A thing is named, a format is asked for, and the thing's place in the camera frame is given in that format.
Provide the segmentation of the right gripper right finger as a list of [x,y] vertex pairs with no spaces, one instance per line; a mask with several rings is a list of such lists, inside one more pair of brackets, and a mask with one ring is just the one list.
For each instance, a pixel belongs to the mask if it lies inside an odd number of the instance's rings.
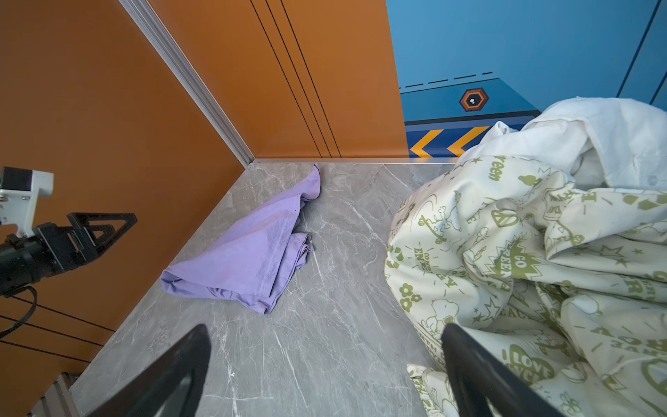
[[445,326],[441,346],[459,415],[560,415],[460,326]]

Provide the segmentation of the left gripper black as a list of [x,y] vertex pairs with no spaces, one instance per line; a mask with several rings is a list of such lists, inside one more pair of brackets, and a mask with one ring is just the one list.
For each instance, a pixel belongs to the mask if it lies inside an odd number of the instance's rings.
[[96,261],[137,224],[133,213],[77,212],[67,218],[71,227],[46,223],[34,236],[7,236],[1,244],[1,296]]

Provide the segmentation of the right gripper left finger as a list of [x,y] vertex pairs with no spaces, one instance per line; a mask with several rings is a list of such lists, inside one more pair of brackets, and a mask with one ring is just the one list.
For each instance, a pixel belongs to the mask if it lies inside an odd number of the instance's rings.
[[208,373],[211,341],[199,324],[91,416],[194,416]]

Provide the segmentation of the purple t-shirt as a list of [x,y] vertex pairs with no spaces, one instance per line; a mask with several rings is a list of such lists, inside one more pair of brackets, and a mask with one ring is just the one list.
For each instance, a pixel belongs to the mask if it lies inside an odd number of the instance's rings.
[[300,212],[321,194],[317,167],[295,187],[234,223],[201,255],[160,276],[163,290],[189,299],[236,301],[270,314],[312,251],[310,235],[296,232]]

